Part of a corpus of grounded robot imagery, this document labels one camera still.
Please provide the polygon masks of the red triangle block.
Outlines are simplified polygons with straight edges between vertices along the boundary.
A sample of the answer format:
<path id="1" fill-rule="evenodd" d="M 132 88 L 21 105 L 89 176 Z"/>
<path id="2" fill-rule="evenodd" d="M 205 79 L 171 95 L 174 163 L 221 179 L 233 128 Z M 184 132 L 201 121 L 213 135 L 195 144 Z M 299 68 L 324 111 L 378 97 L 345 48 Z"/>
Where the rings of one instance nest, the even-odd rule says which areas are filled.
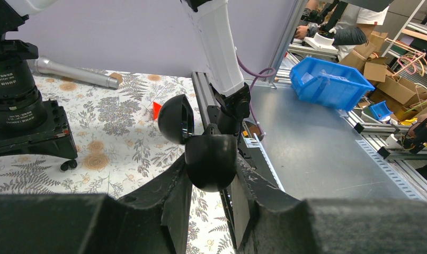
<path id="1" fill-rule="evenodd" d="M 161 104 L 157 102 L 153 102 L 153 120 L 158 119 L 161 108 L 162 108 Z"/>

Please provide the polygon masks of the large blue plastic bin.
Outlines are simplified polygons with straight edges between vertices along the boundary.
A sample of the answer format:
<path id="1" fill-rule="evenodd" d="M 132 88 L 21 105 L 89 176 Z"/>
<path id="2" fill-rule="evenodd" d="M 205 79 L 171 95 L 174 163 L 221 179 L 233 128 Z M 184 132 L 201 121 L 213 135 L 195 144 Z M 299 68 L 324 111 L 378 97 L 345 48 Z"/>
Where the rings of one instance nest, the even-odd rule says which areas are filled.
<path id="1" fill-rule="evenodd" d="M 299 100 L 337 110 L 352 110 L 375 90 L 357 69 L 312 57 L 293 66 L 289 77 Z"/>

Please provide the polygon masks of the black oval earbud case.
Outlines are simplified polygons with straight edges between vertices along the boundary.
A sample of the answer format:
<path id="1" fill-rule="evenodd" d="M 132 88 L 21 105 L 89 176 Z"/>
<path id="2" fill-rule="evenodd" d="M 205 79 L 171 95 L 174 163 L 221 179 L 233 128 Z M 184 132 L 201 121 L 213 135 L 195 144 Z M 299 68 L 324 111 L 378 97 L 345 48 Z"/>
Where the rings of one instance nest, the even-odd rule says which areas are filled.
<path id="1" fill-rule="evenodd" d="M 205 192 L 219 192 L 232 183 L 237 173 L 236 137 L 195 135 L 194 112 L 186 95 L 166 101 L 157 123 L 166 140 L 184 145 L 186 172 L 195 187 Z"/>

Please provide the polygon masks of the small tan wooden cube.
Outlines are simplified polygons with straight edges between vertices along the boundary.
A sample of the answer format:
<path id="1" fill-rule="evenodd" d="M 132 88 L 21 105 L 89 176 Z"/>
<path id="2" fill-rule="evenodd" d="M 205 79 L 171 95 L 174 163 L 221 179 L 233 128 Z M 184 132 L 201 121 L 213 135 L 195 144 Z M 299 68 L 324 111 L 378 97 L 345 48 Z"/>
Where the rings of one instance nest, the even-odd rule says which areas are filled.
<path id="1" fill-rule="evenodd" d="M 123 76 L 120 73 L 113 72 L 110 74 L 110 77 L 115 78 L 119 84 L 121 84 L 123 82 Z"/>

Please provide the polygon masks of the floral table mat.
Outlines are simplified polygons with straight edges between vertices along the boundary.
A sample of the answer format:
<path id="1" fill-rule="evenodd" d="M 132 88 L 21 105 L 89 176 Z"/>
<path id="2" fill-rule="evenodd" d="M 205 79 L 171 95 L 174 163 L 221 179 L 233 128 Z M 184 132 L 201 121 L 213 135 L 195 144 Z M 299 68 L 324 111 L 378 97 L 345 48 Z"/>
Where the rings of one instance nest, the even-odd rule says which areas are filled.
<path id="1" fill-rule="evenodd" d="M 0 157 L 0 194 L 108 194 L 118 199 L 142 187 L 183 152 L 182 145 L 160 134 L 153 102 L 164 104 L 173 96 L 186 95 L 196 133 L 202 132 L 190 78 L 117 73 L 123 76 L 118 89 L 35 75 L 43 99 L 57 101 L 66 111 L 78 166 L 61 171 L 63 159 L 45 155 Z"/>

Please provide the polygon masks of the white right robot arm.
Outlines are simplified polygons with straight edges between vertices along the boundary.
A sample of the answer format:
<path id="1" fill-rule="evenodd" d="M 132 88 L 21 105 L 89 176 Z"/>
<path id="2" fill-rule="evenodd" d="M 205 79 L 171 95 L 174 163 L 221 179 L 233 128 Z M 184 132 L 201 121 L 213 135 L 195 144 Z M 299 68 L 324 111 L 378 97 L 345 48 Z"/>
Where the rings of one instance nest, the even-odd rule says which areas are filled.
<path id="1" fill-rule="evenodd" d="M 77 151 L 66 112 L 56 101 L 43 101 L 32 71 L 66 76 L 118 89 L 113 77 L 65 66 L 38 54 L 34 44 L 6 39 L 31 15 L 52 1 L 0 1 L 0 157 L 49 155 L 75 167 Z M 236 57 L 226 1 L 182 1 L 198 30 L 214 78 L 212 90 L 222 109 L 242 120 L 249 115 L 250 89 Z"/>

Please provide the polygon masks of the bystander hand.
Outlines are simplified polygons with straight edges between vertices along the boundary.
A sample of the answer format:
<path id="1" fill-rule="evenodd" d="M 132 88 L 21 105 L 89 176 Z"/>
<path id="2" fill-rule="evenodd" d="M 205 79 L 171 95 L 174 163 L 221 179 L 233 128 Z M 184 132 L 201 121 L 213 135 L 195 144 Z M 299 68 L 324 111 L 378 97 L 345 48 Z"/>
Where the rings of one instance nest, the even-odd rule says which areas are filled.
<path id="1" fill-rule="evenodd" d="M 308 36 L 309 28 L 307 25 L 300 25 L 297 27 L 295 32 L 295 39 L 303 40 L 306 36 Z"/>

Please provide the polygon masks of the cardboard boxes pile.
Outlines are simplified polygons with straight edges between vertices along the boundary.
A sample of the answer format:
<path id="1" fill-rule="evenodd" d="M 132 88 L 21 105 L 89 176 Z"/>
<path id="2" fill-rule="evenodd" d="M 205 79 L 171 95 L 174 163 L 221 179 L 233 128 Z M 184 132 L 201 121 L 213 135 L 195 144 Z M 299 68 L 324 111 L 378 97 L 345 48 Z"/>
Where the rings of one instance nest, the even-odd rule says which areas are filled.
<path id="1" fill-rule="evenodd" d="M 369 99 L 375 103 L 385 101 L 398 120 L 427 113 L 427 87 L 413 80 L 415 74 L 424 76 L 427 72 L 425 51 L 393 41 L 386 33 L 373 32 L 340 64 L 361 72 L 375 87 Z"/>

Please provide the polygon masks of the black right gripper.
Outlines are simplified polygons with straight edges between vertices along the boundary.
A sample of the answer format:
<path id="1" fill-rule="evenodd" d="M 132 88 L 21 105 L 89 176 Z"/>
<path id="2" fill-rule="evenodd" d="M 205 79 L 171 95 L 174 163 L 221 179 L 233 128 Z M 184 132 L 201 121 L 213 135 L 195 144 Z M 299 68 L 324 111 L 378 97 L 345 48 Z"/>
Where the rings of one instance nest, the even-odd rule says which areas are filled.
<path id="1" fill-rule="evenodd" d="M 32 129 L 0 127 L 0 157 L 46 155 L 75 160 L 78 155 L 66 112 L 57 101 L 44 102 L 45 122 Z"/>

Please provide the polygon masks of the small blue plastic bin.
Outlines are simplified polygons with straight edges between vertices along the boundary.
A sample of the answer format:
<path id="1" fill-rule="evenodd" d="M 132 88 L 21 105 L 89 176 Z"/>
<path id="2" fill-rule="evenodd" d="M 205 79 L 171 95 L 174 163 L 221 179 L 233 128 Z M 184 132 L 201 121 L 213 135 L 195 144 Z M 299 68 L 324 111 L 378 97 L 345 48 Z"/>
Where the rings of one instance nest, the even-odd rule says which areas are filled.
<path id="1" fill-rule="evenodd" d="M 390 116 L 393 112 L 388 108 L 386 101 L 373 103 L 368 106 L 370 113 L 375 120 L 382 120 Z"/>

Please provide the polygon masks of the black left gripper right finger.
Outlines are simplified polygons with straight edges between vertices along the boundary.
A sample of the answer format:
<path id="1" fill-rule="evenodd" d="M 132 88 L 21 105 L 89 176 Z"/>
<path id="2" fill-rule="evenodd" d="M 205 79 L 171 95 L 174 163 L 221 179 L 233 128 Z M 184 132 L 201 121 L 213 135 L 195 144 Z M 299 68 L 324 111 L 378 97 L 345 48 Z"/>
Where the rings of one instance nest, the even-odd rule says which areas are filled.
<path id="1" fill-rule="evenodd" d="M 298 200 L 237 159 L 232 183 L 239 253 L 427 253 L 427 203 L 411 199 Z"/>

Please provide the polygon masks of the silver grey microphone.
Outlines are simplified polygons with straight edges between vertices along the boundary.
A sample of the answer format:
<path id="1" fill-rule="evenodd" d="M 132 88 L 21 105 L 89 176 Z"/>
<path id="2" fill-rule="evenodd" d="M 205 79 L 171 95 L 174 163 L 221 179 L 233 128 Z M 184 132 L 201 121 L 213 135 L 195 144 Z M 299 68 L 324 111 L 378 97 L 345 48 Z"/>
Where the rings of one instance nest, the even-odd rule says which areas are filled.
<path id="1" fill-rule="evenodd" d="M 38 59 L 30 59 L 26 62 L 32 71 L 40 74 L 58 75 L 111 89 L 118 89 L 121 84 L 114 77 L 67 66 L 45 56 L 40 56 Z"/>

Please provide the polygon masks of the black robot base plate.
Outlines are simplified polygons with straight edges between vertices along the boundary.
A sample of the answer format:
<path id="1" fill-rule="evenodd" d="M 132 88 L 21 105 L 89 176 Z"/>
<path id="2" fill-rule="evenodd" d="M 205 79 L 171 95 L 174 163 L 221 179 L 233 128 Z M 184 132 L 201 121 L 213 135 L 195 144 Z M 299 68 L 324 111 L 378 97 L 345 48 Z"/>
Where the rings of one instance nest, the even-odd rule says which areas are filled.
<path id="1" fill-rule="evenodd" d="M 262 144 L 256 137 L 239 136 L 237 175 L 220 193 L 230 220 L 280 220 L 293 204 L 287 195 Z"/>

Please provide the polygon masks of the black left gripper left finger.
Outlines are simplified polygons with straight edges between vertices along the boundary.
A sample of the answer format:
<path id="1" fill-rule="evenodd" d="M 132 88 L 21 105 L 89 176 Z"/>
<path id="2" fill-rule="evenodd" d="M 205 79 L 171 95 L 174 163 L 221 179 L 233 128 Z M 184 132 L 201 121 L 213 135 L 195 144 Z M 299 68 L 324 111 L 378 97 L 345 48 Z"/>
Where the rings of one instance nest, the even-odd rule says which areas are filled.
<path id="1" fill-rule="evenodd" d="M 180 156 L 114 199 L 0 195 L 0 253 L 185 253 L 192 185 Z"/>

